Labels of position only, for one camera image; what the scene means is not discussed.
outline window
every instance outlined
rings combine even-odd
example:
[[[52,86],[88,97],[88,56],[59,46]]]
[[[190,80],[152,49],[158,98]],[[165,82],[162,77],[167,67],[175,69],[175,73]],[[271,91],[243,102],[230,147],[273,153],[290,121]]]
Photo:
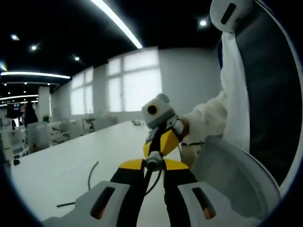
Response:
[[[141,111],[162,92],[158,50],[131,53],[107,65],[107,104],[110,112]]]
[[[71,114],[94,113],[93,105],[93,68],[73,77],[71,81]]]

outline ceiling light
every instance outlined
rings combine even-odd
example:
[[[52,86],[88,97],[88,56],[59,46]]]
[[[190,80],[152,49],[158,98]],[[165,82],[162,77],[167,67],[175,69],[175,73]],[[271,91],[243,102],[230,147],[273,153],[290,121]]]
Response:
[[[57,74],[42,73],[42,72],[2,72],[1,76],[16,76],[16,75],[30,75],[30,76],[43,76],[43,77],[57,77],[63,79],[70,79],[69,76],[62,76]]]
[[[0,101],[1,101],[1,100],[14,99],[14,98],[27,98],[27,97],[38,97],[38,95],[11,96],[11,97],[0,98]]]
[[[12,35],[10,36],[10,38],[11,38],[12,40],[14,40],[14,41],[19,41],[18,36],[16,36],[15,34],[12,34]]]
[[[206,23],[205,20],[201,20],[201,21],[200,21],[200,25],[201,25],[201,26],[206,26],[206,24],[207,24],[207,23]]]
[[[32,45],[32,46],[30,47],[30,49],[31,49],[32,51],[35,51],[35,50],[37,49],[37,46]]]
[[[125,33],[125,35],[133,42],[133,44],[141,49],[142,45],[133,35],[133,33],[128,29],[124,22],[113,12],[113,10],[108,7],[108,5],[102,0],[91,0],[96,6],[98,6],[108,17]]]
[[[3,71],[8,71],[8,68],[6,67],[6,64],[5,62],[3,61],[0,61],[0,69],[2,69]]]

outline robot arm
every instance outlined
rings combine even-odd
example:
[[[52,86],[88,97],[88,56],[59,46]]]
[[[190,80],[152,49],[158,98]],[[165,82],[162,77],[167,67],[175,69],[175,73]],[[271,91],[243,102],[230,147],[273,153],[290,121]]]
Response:
[[[143,115],[151,129],[143,148],[146,159],[121,164],[110,182],[102,181],[80,196],[74,210],[65,216],[45,220],[46,227],[135,227],[153,171],[164,172],[164,200],[172,227],[259,223],[235,213],[227,198],[206,183],[197,182],[187,165],[163,159],[178,146],[183,131],[181,121],[163,95],[145,105]],[[205,208],[214,216],[212,219],[205,217]]]

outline linear led light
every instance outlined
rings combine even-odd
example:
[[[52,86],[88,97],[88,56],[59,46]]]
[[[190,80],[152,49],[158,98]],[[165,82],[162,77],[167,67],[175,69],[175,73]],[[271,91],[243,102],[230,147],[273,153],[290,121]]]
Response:
[[[39,96],[39,95],[11,96],[11,97],[0,98],[0,100],[8,100],[8,99],[13,99],[13,98],[38,97],[38,96]]]
[[[24,102],[19,102],[20,104],[26,104],[26,103],[28,103],[28,101],[24,101]],[[7,106],[8,104],[2,104],[2,105],[0,105],[0,107],[4,107],[4,106]]]
[[[103,0],[91,0],[97,7],[99,7],[108,17],[125,33],[125,35],[133,42],[133,44],[141,49],[142,45],[128,29],[124,22],[117,16],[116,13],[103,1]]]
[[[1,76],[16,76],[16,75],[30,75],[30,76],[43,76],[43,77],[57,77],[63,79],[70,79],[69,76],[62,76],[57,74],[42,73],[42,72],[2,72]]]

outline black ceiling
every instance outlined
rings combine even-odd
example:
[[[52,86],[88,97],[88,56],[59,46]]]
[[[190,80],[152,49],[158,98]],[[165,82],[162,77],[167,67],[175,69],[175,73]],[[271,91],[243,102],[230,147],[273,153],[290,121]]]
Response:
[[[199,21],[208,18],[211,0],[105,0],[124,21],[143,47],[214,48],[220,32]],[[116,55],[136,50],[111,19],[90,0],[17,0],[1,3],[0,61],[8,71],[35,71],[73,76],[107,62]],[[16,34],[19,41],[10,36]],[[37,50],[30,51],[31,45]],[[0,96],[23,89],[4,82],[65,83],[46,77],[0,77]],[[37,93],[40,85],[32,86]]]

